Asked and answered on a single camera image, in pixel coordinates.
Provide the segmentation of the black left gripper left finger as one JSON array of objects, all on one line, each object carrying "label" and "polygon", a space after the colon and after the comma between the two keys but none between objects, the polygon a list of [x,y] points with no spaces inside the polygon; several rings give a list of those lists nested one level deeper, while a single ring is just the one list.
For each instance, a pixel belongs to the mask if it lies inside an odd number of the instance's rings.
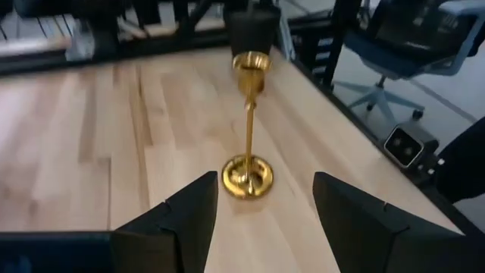
[{"label": "black left gripper left finger", "polygon": [[112,231],[0,232],[0,273],[204,273],[217,201],[208,171]]}]

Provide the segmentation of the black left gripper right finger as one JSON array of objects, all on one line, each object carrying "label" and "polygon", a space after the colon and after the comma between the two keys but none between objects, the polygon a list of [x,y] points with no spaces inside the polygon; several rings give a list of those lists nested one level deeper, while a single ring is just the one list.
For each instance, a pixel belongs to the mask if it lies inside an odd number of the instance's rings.
[{"label": "black left gripper right finger", "polygon": [[318,217],[341,273],[485,273],[485,242],[314,174]]}]

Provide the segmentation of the brass candlestick holder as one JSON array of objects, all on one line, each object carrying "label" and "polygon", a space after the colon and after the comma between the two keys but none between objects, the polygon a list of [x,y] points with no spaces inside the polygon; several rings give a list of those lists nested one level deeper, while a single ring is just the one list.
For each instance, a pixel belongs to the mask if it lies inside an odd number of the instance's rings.
[{"label": "brass candlestick holder", "polygon": [[269,55],[263,52],[242,52],[233,58],[238,89],[246,98],[246,144],[243,154],[224,164],[221,181],[226,191],[238,199],[259,198],[268,193],[274,182],[271,165],[252,151],[257,98],[264,90],[271,65]]}]

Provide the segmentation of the blue office chair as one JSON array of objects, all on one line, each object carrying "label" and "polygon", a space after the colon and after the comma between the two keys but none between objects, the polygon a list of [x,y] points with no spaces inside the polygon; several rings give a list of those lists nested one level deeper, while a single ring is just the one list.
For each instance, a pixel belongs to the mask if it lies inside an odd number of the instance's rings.
[{"label": "blue office chair", "polygon": [[372,86],[342,81],[362,96],[348,107],[379,108],[395,124],[390,104],[412,109],[420,120],[424,106],[386,90],[387,80],[410,80],[422,74],[453,76],[480,45],[485,0],[380,0],[364,6],[365,18],[350,27],[344,46],[380,79]]}]

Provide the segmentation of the black aluminium table frame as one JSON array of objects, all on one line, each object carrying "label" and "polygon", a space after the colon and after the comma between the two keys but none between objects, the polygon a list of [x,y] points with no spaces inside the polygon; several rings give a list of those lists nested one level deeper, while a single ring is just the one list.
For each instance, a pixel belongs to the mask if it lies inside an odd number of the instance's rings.
[{"label": "black aluminium table frame", "polygon": [[[12,0],[23,19],[70,14],[80,24],[69,45],[32,53],[0,56],[0,76],[36,73],[163,55],[191,49],[229,46],[224,6],[231,0]],[[358,0],[336,0],[333,9],[286,20],[281,11],[271,48],[303,62],[325,46],[325,63],[336,67],[343,34],[355,22]]]}]

